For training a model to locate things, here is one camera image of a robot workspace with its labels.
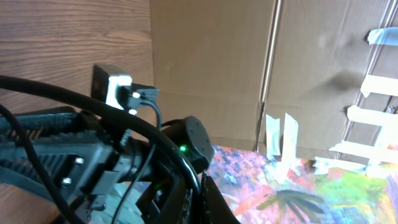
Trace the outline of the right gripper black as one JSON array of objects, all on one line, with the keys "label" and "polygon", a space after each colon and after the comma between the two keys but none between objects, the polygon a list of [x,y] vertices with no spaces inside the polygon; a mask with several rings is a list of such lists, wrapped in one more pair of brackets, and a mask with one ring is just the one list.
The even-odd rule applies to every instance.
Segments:
[{"label": "right gripper black", "polygon": [[70,223],[88,223],[93,210],[104,210],[115,184],[145,180],[150,187],[137,201],[145,223],[186,223],[187,182],[174,155],[153,142],[128,139],[125,146],[90,129],[96,119],[68,106],[15,115],[41,166],[37,173],[21,140],[1,141],[1,182],[47,200],[52,196],[43,174],[62,198],[73,203]]}]

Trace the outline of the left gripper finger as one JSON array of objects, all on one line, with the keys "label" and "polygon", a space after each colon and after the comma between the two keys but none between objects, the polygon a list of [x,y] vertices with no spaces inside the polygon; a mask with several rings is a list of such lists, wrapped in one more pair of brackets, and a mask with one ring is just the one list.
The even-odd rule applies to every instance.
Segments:
[{"label": "left gripper finger", "polygon": [[213,178],[205,172],[201,176],[203,224],[240,224],[223,198]]}]

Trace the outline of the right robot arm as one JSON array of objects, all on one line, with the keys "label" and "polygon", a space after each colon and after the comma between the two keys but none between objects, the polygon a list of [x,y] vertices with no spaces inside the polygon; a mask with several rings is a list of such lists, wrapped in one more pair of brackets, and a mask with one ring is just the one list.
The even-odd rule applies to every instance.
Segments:
[{"label": "right robot arm", "polygon": [[199,199],[158,144],[134,139],[126,129],[69,107],[16,116],[1,111],[1,182],[51,199],[25,151],[30,144],[61,200],[81,222],[104,211],[113,189],[127,184],[111,216],[113,223],[122,223],[134,187],[148,182],[134,202],[144,223],[213,223],[212,208],[220,195],[208,189],[211,180],[205,171],[214,150],[205,128],[193,116],[161,127],[201,178]]}]

